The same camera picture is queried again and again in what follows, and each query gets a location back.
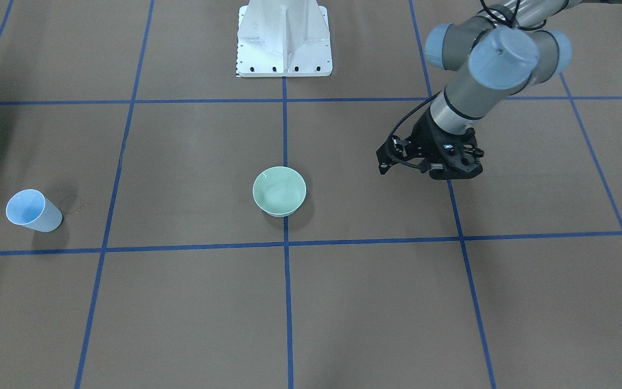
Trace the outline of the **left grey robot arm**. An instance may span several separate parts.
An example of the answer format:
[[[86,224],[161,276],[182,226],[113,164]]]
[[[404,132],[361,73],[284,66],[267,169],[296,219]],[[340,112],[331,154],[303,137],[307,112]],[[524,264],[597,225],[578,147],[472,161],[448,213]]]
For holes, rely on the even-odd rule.
[[[476,124],[504,98],[549,81],[572,59],[572,44],[546,20],[575,1],[501,1],[461,24],[437,25],[424,45],[424,59],[454,77],[442,91],[411,110],[422,116],[407,138],[392,130],[377,149],[380,174],[394,165],[435,180],[473,179],[482,173],[484,151]]]

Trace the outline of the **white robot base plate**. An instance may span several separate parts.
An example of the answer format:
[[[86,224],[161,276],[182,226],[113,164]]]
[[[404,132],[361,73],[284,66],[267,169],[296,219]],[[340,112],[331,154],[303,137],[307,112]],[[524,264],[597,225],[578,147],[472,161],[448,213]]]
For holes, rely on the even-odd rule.
[[[326,77],[333,73],[328,10],[316,1],[250,1],[239,8],[235,74]]]

